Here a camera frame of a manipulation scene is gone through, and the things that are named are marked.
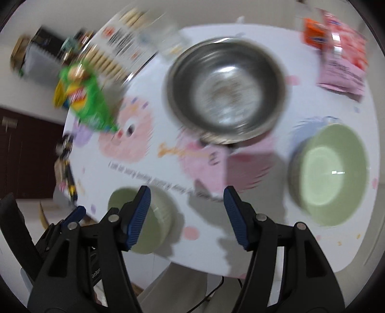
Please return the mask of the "green ceramic bowl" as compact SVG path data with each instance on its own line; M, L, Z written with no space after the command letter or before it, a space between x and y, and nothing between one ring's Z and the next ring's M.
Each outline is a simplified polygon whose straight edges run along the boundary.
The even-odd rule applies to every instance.
M146 218L135 244L128 242L131 235L127 226L121 230L119 247L123 251L133 251L137 254L154 253L165 241L173 225L175 205L166 192L153 186L149 186L150 204Z

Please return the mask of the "large steel bowl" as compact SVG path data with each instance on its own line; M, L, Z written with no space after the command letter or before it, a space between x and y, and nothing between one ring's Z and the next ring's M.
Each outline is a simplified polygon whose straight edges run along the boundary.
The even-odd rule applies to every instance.
M285 110L282 66L268 49L236 37L185 50L165 81L173 116L200 141L234 145L263 136Z

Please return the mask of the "stacked green ribbed bowls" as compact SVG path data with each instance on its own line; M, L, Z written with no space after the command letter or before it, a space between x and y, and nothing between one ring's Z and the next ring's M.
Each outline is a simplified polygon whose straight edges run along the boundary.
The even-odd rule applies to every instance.
M288 168L289 193L322 226L337 226L355 214L368 180L366 149L343 124L329 124L303 140Z

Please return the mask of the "black rack with clutter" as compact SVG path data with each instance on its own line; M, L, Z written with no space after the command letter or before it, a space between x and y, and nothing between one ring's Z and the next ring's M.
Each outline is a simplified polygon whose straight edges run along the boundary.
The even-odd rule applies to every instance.
M78 193L76 183L71 170L69 156L72 152L74 135L65 133L59 143L56 145L56 155L58 159L54 164L56 185L61 192L69 196L72 204L76 204Z

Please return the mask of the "cartoon printed tablecloth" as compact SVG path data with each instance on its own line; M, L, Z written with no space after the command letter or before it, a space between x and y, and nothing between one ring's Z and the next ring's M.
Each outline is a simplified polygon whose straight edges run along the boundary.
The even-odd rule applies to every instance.
M286 108L274 129L249 147L202 146L183 130L166 100L169 62L155 57L121 99L120 131L99 134L69 114L64 126L76 134L70 155L78 203L95 219L118 189L146 184L154 198L172 201L173 227L157 254L199 271L244 277L250 255L236 238L222 202L228 185L241 199L280 224L306 223L332 269L347 267L369 227L380 172L379 130L370 90L361 101L319 87L320 58L299 32L257 24L188 27L193 43L215 37L249 39L270 52L287 77ZM367 155L364 193L344 223L323 226L299 208L287 187L287 165L297 146L331 124L357 133Z

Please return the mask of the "green chips bag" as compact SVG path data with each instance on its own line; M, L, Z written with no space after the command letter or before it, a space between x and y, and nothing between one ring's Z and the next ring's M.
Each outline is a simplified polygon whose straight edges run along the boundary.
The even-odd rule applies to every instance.
M106 103L97 75L86 61L77 61L61 69L53 105L56 108L67 107L81 124L92 130L118 131L116 119Z

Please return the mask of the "biscuit package clear tray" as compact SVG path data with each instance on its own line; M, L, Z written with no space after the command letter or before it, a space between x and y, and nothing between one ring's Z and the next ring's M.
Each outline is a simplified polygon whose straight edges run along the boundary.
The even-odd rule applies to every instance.
M80 59L102 77L125 83L156 54L174 58L186 46L185 37L166 13L129 5L96 32Z

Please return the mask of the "pink strawberry snack bag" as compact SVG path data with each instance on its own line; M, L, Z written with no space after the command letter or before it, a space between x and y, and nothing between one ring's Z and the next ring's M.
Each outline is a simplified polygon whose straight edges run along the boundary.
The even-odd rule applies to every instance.
M325 43L321 53L318 85L360 101L366 91L369 66L366 38L334 14L321 10Z

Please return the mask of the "orange Ovaltine box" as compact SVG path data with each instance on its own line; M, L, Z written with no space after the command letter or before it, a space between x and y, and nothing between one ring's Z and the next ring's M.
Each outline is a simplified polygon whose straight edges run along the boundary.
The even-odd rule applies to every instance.
M305 18L302 37L305 44L321 50L326 43L326 27L315 20Z

